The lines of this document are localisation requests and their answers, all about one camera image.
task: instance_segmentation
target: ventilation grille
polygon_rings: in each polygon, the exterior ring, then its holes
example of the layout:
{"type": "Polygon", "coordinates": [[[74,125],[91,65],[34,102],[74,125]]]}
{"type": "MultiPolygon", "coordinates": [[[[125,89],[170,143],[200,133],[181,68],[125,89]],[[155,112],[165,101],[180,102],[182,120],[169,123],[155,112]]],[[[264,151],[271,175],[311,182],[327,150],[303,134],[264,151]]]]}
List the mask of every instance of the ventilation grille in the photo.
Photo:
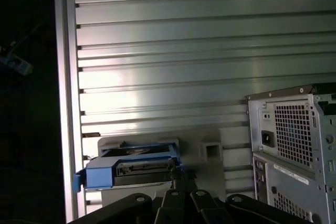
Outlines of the ventilation grille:
{"type": "Polygon", "coordinates": [[[291,215],[295,215],[300,217],[301,219],[310,221],[310,215],[308,212],[304,211],[302,208],[295,205],[291,200],[289,200],[280,193],[278,193],[278,198],[274,199],[274,206],[291,215]]]}
{"type": "Polygon", "coordinates": [[[309,111],[304,105],[276,106],[278,155],[310,166],[313,162],[309,111]]]}

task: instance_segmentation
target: dark background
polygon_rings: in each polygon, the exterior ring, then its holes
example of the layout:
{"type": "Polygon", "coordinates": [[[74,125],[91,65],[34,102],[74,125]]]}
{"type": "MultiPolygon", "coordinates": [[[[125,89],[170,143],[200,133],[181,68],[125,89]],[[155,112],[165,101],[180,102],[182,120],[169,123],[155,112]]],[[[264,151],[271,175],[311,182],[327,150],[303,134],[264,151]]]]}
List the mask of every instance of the dark background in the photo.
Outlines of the dark background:
{"type": "Polygon", "coordinates": [[[22,77],[0,63],[0,220],[65,223],[54,0],[0,4],[0,46],[29,35],[15,54],[34,65],[22,77]]]}

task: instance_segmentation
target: computer tower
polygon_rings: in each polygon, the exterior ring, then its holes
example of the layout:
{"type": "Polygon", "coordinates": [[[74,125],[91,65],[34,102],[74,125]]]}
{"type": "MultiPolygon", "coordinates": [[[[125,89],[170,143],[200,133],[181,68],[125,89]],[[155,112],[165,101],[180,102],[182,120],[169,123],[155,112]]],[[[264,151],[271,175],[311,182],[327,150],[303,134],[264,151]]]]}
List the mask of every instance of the computer tower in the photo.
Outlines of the computer tower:
{"type": "Polygon", "coordinates": [[[336,223],[336,83],[248,96],[256,197],[336,223]]]}

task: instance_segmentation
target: corrugated metal wall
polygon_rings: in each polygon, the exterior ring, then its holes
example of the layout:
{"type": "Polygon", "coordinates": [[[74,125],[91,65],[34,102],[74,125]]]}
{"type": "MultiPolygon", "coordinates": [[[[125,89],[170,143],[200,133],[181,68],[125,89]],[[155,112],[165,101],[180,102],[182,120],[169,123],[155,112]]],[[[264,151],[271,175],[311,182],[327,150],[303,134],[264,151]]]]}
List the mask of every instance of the corrugated metal wall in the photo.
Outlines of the corrugated metal wall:
{"type": "Polygon", "coordinates": [[[83,133],[246,128],[245,95],[336,81],[335,0],[74,1],[83,133]]]}

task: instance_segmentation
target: label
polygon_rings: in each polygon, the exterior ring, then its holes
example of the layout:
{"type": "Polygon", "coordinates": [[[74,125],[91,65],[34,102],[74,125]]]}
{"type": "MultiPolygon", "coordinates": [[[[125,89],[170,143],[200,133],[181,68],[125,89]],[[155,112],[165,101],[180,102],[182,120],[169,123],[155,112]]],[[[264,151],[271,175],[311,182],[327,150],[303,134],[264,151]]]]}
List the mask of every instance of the label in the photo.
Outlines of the label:
{"type": "Polygon", "coordinates": [[[280,172],[282,172],[284,174],[287,174],[288,176],[291,176],[292,178],[294,178],[294,179],[296,179],[296,180],[298,180],[302,183],[305,183],[306,185],[309,185],[309,181],[307,179],[305,179],[305,178],[303,178],[303,177],[301,177],[301,176],[299,176],[295,173],[292,173],[292,172],[288,171],[287,169],[284,169],[284,168],[282,168],[278,165],[275,165],[275,164],[274,164],[274,169],[279,170],[280,172]]]}

